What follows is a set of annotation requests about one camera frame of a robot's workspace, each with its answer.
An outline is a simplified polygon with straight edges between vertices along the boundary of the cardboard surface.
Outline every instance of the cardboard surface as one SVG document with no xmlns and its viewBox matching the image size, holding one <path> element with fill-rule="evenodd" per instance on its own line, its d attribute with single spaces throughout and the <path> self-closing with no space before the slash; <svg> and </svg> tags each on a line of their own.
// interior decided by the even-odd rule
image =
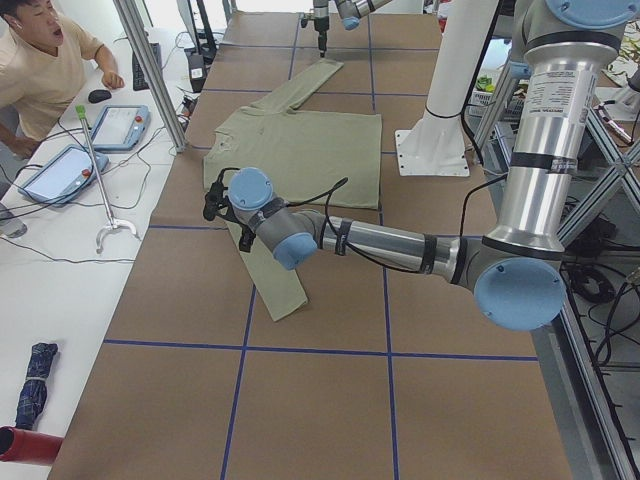
<svg viewBox="0 0 640 480">
<path fill-rule="evenodd" d="M 403 480 L 570 479 L 538 366 L 394 360 Z"/>
<path fill-rule="evenodd" d="M 251 293 L 226 230 L 151 228 L 106 338 L 242 345 Z"/>
<path fill-rule="evenodd" d="M 292 14 L 237 16 L 225 39 L 50 478 L 571 478 L 530 336 L 492 325 L 469 292 L 319 252 L 298 270 L 309 305 L 269 319 L 223 224 L 202 218 L 202 158 L 237 106 L 319 55 Z M 332 214 L 457 234 L 481 169 L 400 177 L 394 153 L 440 39 L 426 15 L 355 32 L 332 18 L 328 56 L 346 65 L 303 108 L 384 126 L 382 215 Z M 494 223 L 480 191 L 465 232 Z"/>
<path fill-rule="evenodd" d="M 218 476 L 239 362 L 237 351 L 103 345 L 49 478 Z"/>
</svg>

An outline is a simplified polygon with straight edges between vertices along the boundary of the computer mouse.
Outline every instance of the computer mouse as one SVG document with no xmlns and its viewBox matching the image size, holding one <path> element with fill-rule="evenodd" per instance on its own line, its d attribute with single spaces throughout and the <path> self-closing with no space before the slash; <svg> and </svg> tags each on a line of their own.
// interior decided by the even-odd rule
<svg viewBox="0 0 640 480">
<path fill-rule="evenodd" d="M 111 92 L 109 90 L 93 90 L 89 93 L 89 103 L 100 103 L 111 98 Z"/>
</svg>

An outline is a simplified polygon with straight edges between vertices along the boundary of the blue umbrella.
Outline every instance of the blue umbrella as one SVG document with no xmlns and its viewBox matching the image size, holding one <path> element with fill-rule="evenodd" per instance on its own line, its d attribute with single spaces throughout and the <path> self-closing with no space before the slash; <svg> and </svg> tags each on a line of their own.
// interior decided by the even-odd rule
<svg viewBox="0 0 640 480">
<path fill-rule="evenodd" d="M 42 413 L 47 401 L 47 385 L 45 381 L 51 371 L 51 362 L 58 352 L 55 343 L 38 343 L 31 347 L 31 360 L 27 367 L 27 378 L 18 402 L 16 427 L 32 430 L 33 424 Z"/>
</svg>

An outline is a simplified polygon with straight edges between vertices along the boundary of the white desk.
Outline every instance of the white desk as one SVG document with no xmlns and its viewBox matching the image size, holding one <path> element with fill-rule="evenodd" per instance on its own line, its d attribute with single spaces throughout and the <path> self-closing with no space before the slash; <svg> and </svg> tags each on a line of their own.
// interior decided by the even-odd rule
<svg viewBox="0 0 640 480">
<path fill-rule="evenodd" d="M 187 61 L 180 49 L 172 52 L 177 32 L 153 29 L 149 40 L 161 44 L 163 77 L 172 103 L 178 106 L 183 92 L 190 90 Z M 121 40 L 111 46 L 118 59 L 119 70 L 127 86 L 114 91 L 107 102 L 91 105 L 87 95 L 91 90 L 103 88 L 102 72 L 95 71 L 62 116 L 65 128 L 80 126 L 75 105 L 85 104 L 90 124 L 105 104 L 144 104 L 151 112 L 151 122 L 140 144 L 146 143 L 154 131 L 162 126 L 149 90 L 133 92 L 131 89 L 131 49 L 128 41 Z M 83 141 L 82 133 L 75 134 Z M 61 136 L 43 143 L 30 163 L 44 164 L 64 146 L 74 143 Z M 139 204 L 131 210 L 114 208 L 118 218 L 132 221 L 143 236 L 149 217 L 162 191 L 173 162 L 175 149 L 166 131 L 162 131 L 142 153 L 151 165 Z M 128 154 L 110 154 L 112 168 L 126 159 Z M 112 204 L 133 205 L 142 188 L 148 167 L 137 157 L 126 166 L 116 168 L 104 176 L 105 186 Z M 24 171 L 18 178 L 21 184 L 35 171 Z M 66 205 L 46 208 L 23 217 L 28 232 L 16 241 L 55 258 L 80 259 L 135 259 L 141 242 L 130 232 L 122 231 L 105 238 L 104 251 L 97 255 L 95 238 L 98 230 L 107 224 L 97 183 L 93 183 L 77 198 L 77 202 L 94 207 Z M 3 203 L 11 209 L 29 205 L 12 187 Z M 29 211 L 36 207 L 14 210 Z M 0 240 L 0 295 L 2 298 L 2 335 L 0 337 L 0 424 L 14 425 L 18 395 L 24 382 L 31 346 L 38 342 L 55 342 L 60 352 L 54 360 L 51 377 L 47 381 L 49 398 L 43 414 L 36 424 L 37 431 L 64 436 L 76 405 L 100 348 L 114 309 L 125 285 L 131 264 L 87 263 L 73 265 L 49 261 L 33 252 L 17 248 Z M 44 479 L 48 467 L 17 463 L 0 463 L 3 480 Z"/>
</svg>

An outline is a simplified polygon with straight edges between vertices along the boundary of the man's hand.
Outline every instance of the man's hand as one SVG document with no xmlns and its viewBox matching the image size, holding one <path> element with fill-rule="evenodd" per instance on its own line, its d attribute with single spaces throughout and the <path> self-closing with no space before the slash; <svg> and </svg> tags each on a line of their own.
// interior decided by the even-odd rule
<svg viewBox="0 0 640 480">
<path fill-rule="evenodd" d="M 102 84 L 109 90 L 113 90 L 115 88 L 124 87 L 124 80 L 116 72 L 109 70 L 104 72 L 104 75 L 102 76 Z"/>
<path fill-rule="evenodd" d="M 20 158 L 31 158 L 39 146 L 40 142 L 29 137 L 16 136 L 7 143 L 7 147 Z"/>
</svg>

